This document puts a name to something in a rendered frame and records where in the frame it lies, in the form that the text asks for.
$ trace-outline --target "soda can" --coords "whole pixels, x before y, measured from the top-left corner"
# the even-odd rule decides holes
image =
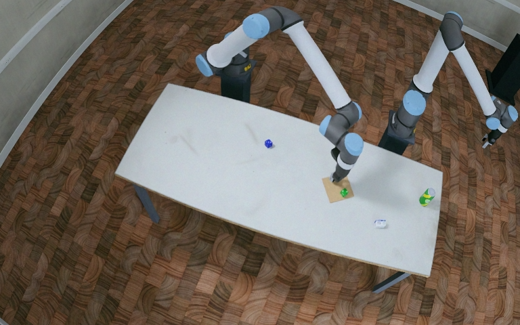
[[[419,203],[423,207],[427,206],[433,198],[435,197],[435,190],[433,188],[429,188],[425,191],[425,193],[419,198]]]

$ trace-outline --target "wooden floor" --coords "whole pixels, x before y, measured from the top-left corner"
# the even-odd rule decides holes
[[[68,71],[0,169],[5,321],[520,324],[520,128],[481,148],[483,114],[451,54],[405,153],[444,173],[430,278],[376,295],[390,270],[159,198],[162,219],[152,224],[131,184],[114,178],[166,84],[219,93],[219,78],[203,77],[195,56],[271,5],[301,15],[363,109],[354,131],[378,143],[439,21],[390,0],[136,0]],[[502,53],[465,39],[484,76]],[[252,103],[317,124],[334,113],[287,35],[251,53]]]

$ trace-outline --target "brown cardboard square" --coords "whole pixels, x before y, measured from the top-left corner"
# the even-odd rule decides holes
[[[345,177],[342,179],[339,183],[332,183],[329,180],[329,177],[322,178],[323,185],[325,187],[325,192],[327,192],[328,201],[330,203],[338,202],[341,200],[346,200],[348,198],[351,198],[354,196],[354,191],[352,190],[352,187],[350,186],[350,182],[348,177]],[[346,195],[346,197],[341,196],[341,190],[346,188],[349,193]]]

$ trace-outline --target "green and yellow can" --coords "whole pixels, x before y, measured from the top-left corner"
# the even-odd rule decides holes
[[[435,197],[435,190],[433,188],[429,188],[425,191],[425,193],[419,198],[419,203],[423,207],[427,206],[433,198]]]

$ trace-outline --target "gray wall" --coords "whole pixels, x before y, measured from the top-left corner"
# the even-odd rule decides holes
[[[13,35],[5,36],[4,21],[0,24],[0,37],[9,45],[15,45],[25,32],[32,28],[58,0],[0,0],[0,12],[5,16],[23,13],[16,19],[10,17]],[[0,73],[0,150],[2,150],[23,118],[65,65],[73,53],[102,24],[124,0],[73,0]],[[38,8],[31,13],[28,8]],[[5,13],[4,7],[11,8]],[[12,46],[0,39],[0,53],[7,53]]]
[[[520,6],[520,0],[507,0]],[[509,46],[517,33],[520,33],[520,14],[494,0],[412,0],[439,14],[448,11],[458,12],[464,25]]]

